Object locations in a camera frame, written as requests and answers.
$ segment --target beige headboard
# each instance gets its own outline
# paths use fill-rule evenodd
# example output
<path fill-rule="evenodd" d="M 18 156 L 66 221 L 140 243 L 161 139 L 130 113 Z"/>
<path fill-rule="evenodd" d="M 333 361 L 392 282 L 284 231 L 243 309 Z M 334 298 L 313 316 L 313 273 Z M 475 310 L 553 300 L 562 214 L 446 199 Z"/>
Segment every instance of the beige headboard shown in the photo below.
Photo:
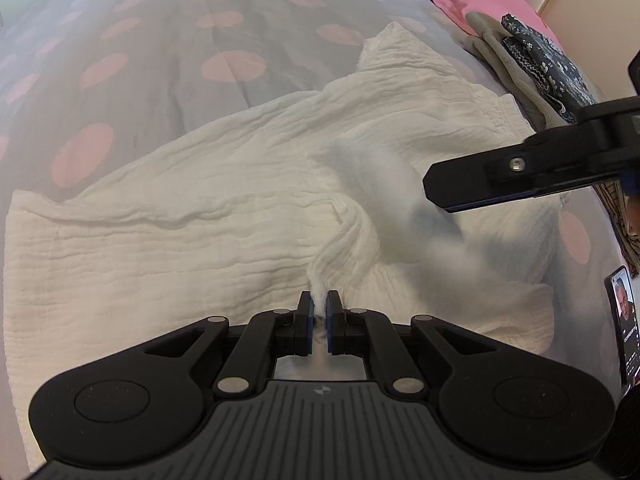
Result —
<path fill-rule="evenodd" d="M 609 99 L 635 95 L 627 67 L 640 50 L 640 0 L 527 0 Z"/>

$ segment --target face on phone screen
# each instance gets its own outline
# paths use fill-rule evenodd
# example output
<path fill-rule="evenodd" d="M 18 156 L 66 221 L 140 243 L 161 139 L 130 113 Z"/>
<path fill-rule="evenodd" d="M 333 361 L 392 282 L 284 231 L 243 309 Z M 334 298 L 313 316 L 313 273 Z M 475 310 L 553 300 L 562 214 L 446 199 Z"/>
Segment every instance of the face on phone screen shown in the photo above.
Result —
<path fill-rule="evenodd" d="M 640 364 L 640 335 L 636 306 L 626 269 L 621 269 L 611 277 L 611 285 L 618 308 L 618 322 L 625 351 L 626 376 L 632 378 Z"/>

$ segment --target bed sheet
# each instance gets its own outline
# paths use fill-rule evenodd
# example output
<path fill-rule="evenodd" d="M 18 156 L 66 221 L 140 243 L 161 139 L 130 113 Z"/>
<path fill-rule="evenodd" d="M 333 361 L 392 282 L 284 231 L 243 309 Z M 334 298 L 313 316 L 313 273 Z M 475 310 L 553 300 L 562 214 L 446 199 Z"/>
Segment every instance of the bed sheet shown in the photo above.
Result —
<path fill-rule="evenodd" d="M 396 20 L 461 76 L 497 94 L 490 69 L 429 0 L 46 0 L 0 31 L 0 218 L 15 189 L 71 198 L 111 171 L 233 112 L 354 71 L 364 38 Z M 547 283 L 549 357 L 617 395 L 602 279 L 620 264 L 590 190 L 570 195 Z M 0 344 L 0 476 L 26 457 Z"/>

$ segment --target smartphone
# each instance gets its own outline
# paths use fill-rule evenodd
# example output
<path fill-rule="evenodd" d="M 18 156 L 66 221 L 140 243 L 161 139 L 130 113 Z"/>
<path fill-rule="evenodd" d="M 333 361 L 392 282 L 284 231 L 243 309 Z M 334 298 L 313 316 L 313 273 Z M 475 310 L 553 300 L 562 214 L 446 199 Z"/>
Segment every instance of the smartphone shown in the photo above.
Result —
<path fill-rule="evenodd" d="M 640 335 L 631 280 L 622 266 L 604 280 L 616 327 L 622 384 L 636 381 L 640 367 Z"/>

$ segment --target phone screen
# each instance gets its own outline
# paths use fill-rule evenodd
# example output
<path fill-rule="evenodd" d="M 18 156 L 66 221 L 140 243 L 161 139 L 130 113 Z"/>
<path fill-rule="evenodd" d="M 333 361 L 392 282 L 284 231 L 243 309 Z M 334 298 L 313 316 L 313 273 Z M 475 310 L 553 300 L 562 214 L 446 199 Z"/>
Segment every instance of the phone screen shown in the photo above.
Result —
<path fill-rule="evenodd" d="M 635 375 L 640 365 L 640 335 L 636 318 L 636 304 L 626 268 L 622 267 L 617 270 L 615 274 L 611 275 L 610 280 L 616 305 L 614 314 L 617 314 L 617 336 L 623 350 L 621 358 L 628 381 L 635 382 Z"/>

